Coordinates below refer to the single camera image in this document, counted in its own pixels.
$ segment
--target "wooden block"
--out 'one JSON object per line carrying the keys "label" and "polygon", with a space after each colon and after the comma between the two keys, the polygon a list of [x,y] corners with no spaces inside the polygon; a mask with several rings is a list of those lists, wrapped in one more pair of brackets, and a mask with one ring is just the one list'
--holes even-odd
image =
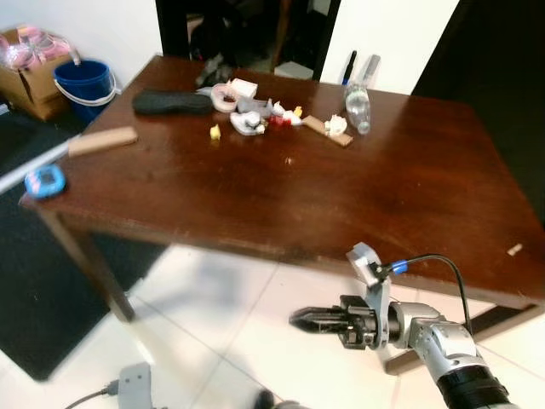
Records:
{"label": "wooden block", "polygon": [[347,134],[340,134],[335,136],[330,136],[325,133],[325,125],[322,121],[319,119],[313,117],[312,115],[307,116],[303,119],[303,123],[309,127],[318,132],[319,134],[322,134],[327,139],[332,140],[334,143],[338,143],[342,147],[347,147],[350,142],[352,142],[353,138]]}
{"label": "wooden block", "polygon": [[107,149],[109,147],[118,147],[135,142],[138,135],[131,126],[115,128],[113,130],[103,130],[86,136],[81,136],[68,144],[68,156],[83,155]]}

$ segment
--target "pink item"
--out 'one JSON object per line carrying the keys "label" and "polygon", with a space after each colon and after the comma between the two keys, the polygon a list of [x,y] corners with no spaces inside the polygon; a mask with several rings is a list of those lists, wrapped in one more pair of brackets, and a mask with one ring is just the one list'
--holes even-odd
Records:
{"label": "pink item", "polygon": [[75,55],[75,50],[64,38],[52,36],[34,26],[21,26],[17,32],[19,44],[9,45],[0,36],[0,61],[13,70],[31,69],[62,55]]}

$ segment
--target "power cord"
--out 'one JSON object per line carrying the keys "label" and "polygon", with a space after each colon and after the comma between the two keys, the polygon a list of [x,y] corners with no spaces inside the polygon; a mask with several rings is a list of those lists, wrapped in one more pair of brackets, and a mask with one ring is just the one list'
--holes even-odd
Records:
{"label": "power cord", "polygon": [[466,329],[468,330],[469,334],[473,336],[473,328],[471,327],[471,318],[469,317],[468,300],[466,298],[466,291],[463,284],[463,278],[462,278],[462,275],[460,274],[460,270],[450,258],[445,257],[442,254],[423,254],[421,256],[416,256],[407,260],[399,260],[397,262],[390,262],[389,264],[383,264],[380,267],[384,269],[385,272],[388,272],[388,273],[393,272],[394,274],[399,275],[407,271],[407,266],[409,264],[412,264],[414,262],[423,262],[425,260],[440,260],[441,262],[448,264],[449,267],[454,272],[454,274],[456,275],[456,281],[458,282],[458,288],[460,289],[460,298],[462,299],[463,315],[466,321]]}
{"label": "power cord", "polygon": [[97,396],[101,396],[101,395],[115,396],[118,394],[118,391],[119,391],[119,381],[118,380],[111,381],[108,384],[108,386],[106,386],[104,389],[101,389],[97,392],[94,392],[93,394],[84,396],[83,398],[76,400],[74,403],[71,403],[71,405],[68,405],[65,409],[72,409],[73,407],[76,407],[77,405],[80,405],[89,399],[96,398]]}

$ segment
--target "black pen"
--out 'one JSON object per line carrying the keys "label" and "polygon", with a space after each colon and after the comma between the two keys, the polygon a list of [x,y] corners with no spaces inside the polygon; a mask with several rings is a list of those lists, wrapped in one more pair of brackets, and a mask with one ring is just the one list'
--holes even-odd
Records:
{"label": "black pen", "polygon": [[352,74],[352,68],[354,67],[354,60],[356,60],[356,50],[352,52],[352,55],[350,55],[350,61],[347,65],[347,70],[344,72],[344,76],[342,77],[342,84],[346,85],[348,84],[348,80],[350,79],[350,74]]}

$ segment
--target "wooden table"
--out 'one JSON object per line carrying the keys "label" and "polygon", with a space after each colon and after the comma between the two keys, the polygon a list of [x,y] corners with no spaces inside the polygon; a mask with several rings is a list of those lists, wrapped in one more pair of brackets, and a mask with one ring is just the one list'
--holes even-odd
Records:
{"label": "wooden table", "polygon": [[[134,312],[88,232],[243,253],[338,274],[363,241],[384,262],[441,252],[460,267],[468,296],[497,307],[473,319],[482,339],[541,314],[545,234],[473,111],[462,104],[371,91],[372,130],[343,149],[306,127],[244,137],[215,112],[136,116],[144,88],[192,90],[201,65],[155,57],[87,132],[133,126],[140,140],[65,158],[60,196],[24,196],[121,320]],[[343,89],[238,71],[258,98],[326,120]],[[214,143],[209,128],[219,124]],[[515,256],[507,250],[521,243]],[[394,283],[458,294],[441,263]],[[414,355],[390,360],[399,373]]]}

